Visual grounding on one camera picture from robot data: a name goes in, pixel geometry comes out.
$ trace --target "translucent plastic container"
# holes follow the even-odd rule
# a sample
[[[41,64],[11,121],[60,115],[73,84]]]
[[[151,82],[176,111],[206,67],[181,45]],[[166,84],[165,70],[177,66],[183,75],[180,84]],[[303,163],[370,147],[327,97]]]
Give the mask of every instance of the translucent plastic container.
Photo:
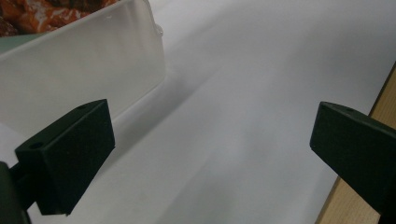
[[[112,118],[164,78],[149,2],[122,0],[0,55],[0,122],[25,136],[107,99]]]

